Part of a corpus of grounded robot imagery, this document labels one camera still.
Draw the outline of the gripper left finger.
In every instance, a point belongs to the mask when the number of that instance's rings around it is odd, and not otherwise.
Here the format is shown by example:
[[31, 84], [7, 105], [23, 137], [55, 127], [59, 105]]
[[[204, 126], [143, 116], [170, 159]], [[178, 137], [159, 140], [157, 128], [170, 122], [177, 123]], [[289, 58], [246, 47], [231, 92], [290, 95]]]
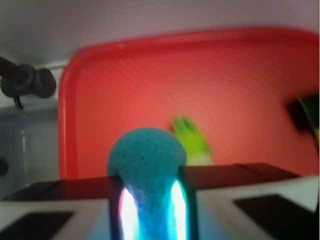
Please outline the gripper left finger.
[[34, 183], [0, 200], [2, 240], [119, 240], [118, 176]]

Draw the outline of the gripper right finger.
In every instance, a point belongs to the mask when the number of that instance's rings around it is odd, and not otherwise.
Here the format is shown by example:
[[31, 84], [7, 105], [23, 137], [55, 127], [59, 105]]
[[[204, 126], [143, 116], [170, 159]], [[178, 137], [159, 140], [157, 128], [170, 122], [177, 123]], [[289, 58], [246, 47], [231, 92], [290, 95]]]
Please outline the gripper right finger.
[[190, 240], [317, 240], [319, 177], [266, 163], [184, 166]]

